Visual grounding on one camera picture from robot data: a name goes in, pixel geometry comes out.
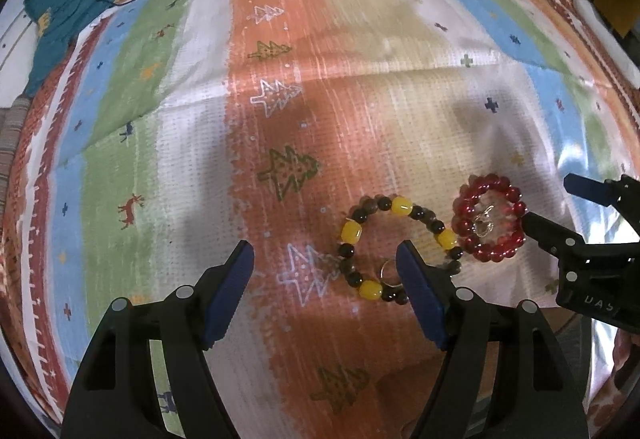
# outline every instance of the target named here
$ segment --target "ring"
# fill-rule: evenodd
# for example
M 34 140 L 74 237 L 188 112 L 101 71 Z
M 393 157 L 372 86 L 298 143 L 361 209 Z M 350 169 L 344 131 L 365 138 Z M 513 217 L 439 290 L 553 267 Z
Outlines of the ring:
M 378 275 L 378 278 L 380 279 L 380 282 L 383 285 L 388 285 L 389 287 L 393 287 L 393 288 L 402 287 L 402 282 L 398 283 L 398 284 L 389 284 L 387 281 L 385 281 L 385 278 L 384 278 L 385 277 L 385 267 L 389 262 L 396 262 L 396 259 L 386 259 L 385 263 L 382 265 L 382 267 L 380 267 L 380 273 Z

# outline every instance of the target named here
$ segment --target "red beaded bracelet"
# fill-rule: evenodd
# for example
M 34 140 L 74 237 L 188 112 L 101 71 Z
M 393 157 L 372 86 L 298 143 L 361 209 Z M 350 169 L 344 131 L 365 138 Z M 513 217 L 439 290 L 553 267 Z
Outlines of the red beaded bracelet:
M 520 220 L 527 213 L 527 205 L 520 200 L 520 189 L 512 186 L 508 177 L 488 174 L 477 177 L 470 186 L 464 185 L 460 190 L 461 196 L 453 206 L 456 216 L 451 228 L 462 237 L 462 248 L 480 262 L 502 262 L 503 259 L 513 258 L 526 240 Z M 503 229 L 510 233 L 500 236 L 495 242 L 482 242 L 481 239 L 494 228 L 494 223 L 488 217 L 494 206 L 478 212 L 476 205 L 480 202 L 480 196 L 489 190 L 501 194 L 509 202 L 503 212 L 506 217 Z

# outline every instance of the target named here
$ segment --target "silver screw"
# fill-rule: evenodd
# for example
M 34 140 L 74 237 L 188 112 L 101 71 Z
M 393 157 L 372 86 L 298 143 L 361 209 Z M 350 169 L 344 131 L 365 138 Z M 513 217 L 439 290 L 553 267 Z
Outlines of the silver screw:
M 460 287 L 456 289 L 456 296 L 460 298 L 460 300 L 469 301 L 474 297 L 474 292 L 466 287 Z
M 113 302 L 111 302 L 111 309 L 114 311 L 122 311 L 127 307 L 127 299 L 126 298 L 116 298 Z
M 188 298 L 193 294 L 193 288 L 190 285 L 182 285 L 175 290 L 175 295 L 178 298 Z
M 538 306 L 535 304 L 535 302 L 532 302 L 530 300 L 525 300 L 524 302 L 522 302 L 522 308 L 527 312 L 527 313 L 535 313 L 538 310 Z

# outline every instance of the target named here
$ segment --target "blue stripe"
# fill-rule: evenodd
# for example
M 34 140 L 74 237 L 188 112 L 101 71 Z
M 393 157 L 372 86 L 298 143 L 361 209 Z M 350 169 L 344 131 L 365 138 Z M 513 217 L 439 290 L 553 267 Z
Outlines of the blue stripe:
M 458 0 L 482 25 L 504 54 L 517 60 L 529 75 L 538 94 L 540 108 L 554 147 L 556 166 L 561 177 L 569 173 L 602 180 L 591 151 L 584 124 L 564 77 L 552 69 L 536 42 L 494 0 Z M 511 39 L 517 38 L 517 44 Z M 562 101 L 564 112 L 558 109 L 556 99 Z M 574 198 L 580 224 L 585 235 L 601 235 L 606 228 L 604 209 L 583 199 Z M 604 225 L 592 233 L 592 223 Z
M 51 189 L 54 208 L 47 222 L 50 235 L 47 263 L 52 266 L 56 330 L 70 379 L 75 377 L 79 360 L 94 332 L 88 328 L 85 304 L 81 213 L 85 162 L 82 151 L 92 135 L 116 57 L 147 1 L 137 0 L 111 17 L 84 69 L 54 158 Z M 63 253 L 65 263 L 60 261 Z M 71 310 L 70 318 L 64 313 L 65 304 Z

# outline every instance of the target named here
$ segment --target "green stripe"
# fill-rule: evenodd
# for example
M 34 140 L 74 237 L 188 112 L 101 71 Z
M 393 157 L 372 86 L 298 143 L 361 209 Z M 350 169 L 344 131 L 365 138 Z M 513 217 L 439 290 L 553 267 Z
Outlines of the green stripe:
M 591 108 L 593 96 L 590 90 L 585 89 L 578 79 L 571 73 L 568 65 L 562 59 L 558 48 L 551 39 L 532 21 L 527 13 L 513 0 L 493 0 L 527 33 L 540 53 L 545 58 L 546 64 L 551 69 L 557 70 L 562 75 L 562 81 L 571 96 L 575 107 L 580 112 L 584 123 L 584 130 L 593 155 L 596 158 L 596 166 L 601 177 L 615 177 L 619 174 L 617 166 L 611 160 L 610 146 L 607 141 L 607 132 L 594 114 Z
M 152 295 L 156 218 L 149 204 L 157 190 L 157 122 L 145 114 L 169 93 L 159 84 L 175 60 L 176 34 L 189 0 L 168 9 L 172 1 L 149 0 L 141 10 L 116 57 L 90 146 L 83 152 L 82 241 L 90 333 L 113 298 Z M 157 37 L 161 29 L 164 36 Z M 121 142 L 118 134 L 129 121 L 134 133 Z M 118 207 L 132 194 L 142 195 L 145 206 L 133 207 L 134 224 L 123 229 L 124 213 Z

